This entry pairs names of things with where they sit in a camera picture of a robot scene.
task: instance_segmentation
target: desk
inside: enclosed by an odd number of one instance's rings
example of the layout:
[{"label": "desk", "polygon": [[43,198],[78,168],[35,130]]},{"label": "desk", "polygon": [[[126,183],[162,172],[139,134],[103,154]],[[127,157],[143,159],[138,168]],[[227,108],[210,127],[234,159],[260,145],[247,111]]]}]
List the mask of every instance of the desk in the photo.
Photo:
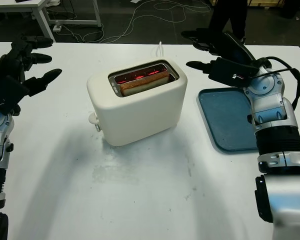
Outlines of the desk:
[{"label": "desk", "polygon": [[[216,149],[198,107],[202,89],[222,88],[188,61],[215,59],[191,45],[163,45],[188,77],[179,123],[156,135],[110,146],[88,122],[86,82],[99,71],[156,56],[157,45],[55,43],[26,77],[61,68],[46,91],[25,97],[10,135],[6,176],[9,240],[271,240],[254,190],[257,152]],[[300,70],[297,46],[247,46]],[[0,42],[0,56],[10,50]],[[275,69],[282,68],[276,62]],[[285,96],[296,81],[282,72]],[[296,108],[300,128],[300,99]]]},{"label": "desk", "polygon": [[15,0],[0,0],[0,13],[9,12],[33,12],[35,19],[38,21],[42,33],[45,37],[51,38],[54,42],[55,37],[52,34],[49,24],[46,20],[45,5],[48,0],[30,0],[16,2]]}]

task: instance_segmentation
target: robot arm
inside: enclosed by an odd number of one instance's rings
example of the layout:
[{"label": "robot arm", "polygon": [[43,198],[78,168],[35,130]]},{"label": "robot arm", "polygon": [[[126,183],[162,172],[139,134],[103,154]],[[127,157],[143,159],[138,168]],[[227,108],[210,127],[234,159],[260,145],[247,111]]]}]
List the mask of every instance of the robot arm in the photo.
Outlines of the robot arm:
[{"label": "robot arm", "polygon": [[[242,88],[248,97],[248,121],[255,130],[258,166],[264,174],[256,178],[259,216],[273,223],[274,240],[300,240],[300,135],[294,113],[300,96],[299,71],[277,57],[255,59],[230,33],[198,28],[182,35],[197,49],[220,56],[210,63],[188,62],[189,67],[214,81]],[[269,59],[286,68],[272,71]],[[285,84],[279,74],[283,71],[291,71],[298,82],[292,104],[284,97]]]},{"label": "robot arm", "polygon": [[[0,209],[5,206],[3,192],[10,152],[14,145],[9,135],[14,128],[12,116],[20,114],[18,102],[26,95],[33,96],[44,91],[48,84],[61,73],[61,69],[47,72],[42,78],[31,77],[25,80],[25,71],[33,64],[49,63],[48,55],[31,53],[33,49],[47,48],[52,39],[40,36],[22,36],[11,44],[11,51],[0,58]],[[0,212],[0,240],[8,237],[8,216]]]}]

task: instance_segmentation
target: white table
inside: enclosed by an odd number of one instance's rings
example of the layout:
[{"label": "white table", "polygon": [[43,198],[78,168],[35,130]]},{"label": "white table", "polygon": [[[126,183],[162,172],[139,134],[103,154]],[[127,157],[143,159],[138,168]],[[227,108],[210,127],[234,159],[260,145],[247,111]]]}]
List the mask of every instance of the white table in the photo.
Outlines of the white table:
[{"label": "white table", "polygon": [[[300,70],[296,46],[247,47],[256,58],[277,56]],[[225,85],[186,62],[215,57],[191,45],[163,49],[188,77],[180,121],[122,147],[110,146],[88,122],[93,107],[86,81],[154,57],[157,46],[55,43],[39,51],[53,60],[34,65],[27,77],[63,72],[46,91],[25,97],[14,117],[3,208],[10,240],[272,239],[272,224],[259,218],[254,194],[258,153],[216,149],[198,107],[200,90]],[[0,56],[9,50],[0,43]],[[292,101],[296,81],[282,76]],[[300,100],[296,117],[300,128]]]},{"label": "white table", "polygon": [[55,42],[55,37],[52,34],[49,24],[46,20],[47,13],[45,12],[45,5],[47,1],[48,0],[30,0],[16,2],[15,0],[0,0],[0,13],[33,12],[43,35],[51,38]]}]

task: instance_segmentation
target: toaster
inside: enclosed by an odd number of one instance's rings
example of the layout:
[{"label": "toaster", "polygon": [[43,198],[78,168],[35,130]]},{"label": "toaster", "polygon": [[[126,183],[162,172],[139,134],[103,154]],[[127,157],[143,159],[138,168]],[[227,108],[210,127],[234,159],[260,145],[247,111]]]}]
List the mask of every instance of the toaster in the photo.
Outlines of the toaster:
[{"label": "toaster", "polygon": [[110,145],[135,142],[178,123],[186,87],[185,73],[162,57],[98,73],[87,81],[89,121]]}]

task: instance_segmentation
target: blue tray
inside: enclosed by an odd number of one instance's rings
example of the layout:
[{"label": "blue tray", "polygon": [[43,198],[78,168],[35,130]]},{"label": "blue tray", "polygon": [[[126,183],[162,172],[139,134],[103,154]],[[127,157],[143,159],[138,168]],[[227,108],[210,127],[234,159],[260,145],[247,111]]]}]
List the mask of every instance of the blue tray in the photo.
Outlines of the blue tray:
[{"label": "blue tray", "polygon": [[251,105],[241,89],[204,89],[199,92],[199,102],[218,148],[223,151],[257,149],[254,128],[247,120]]}]

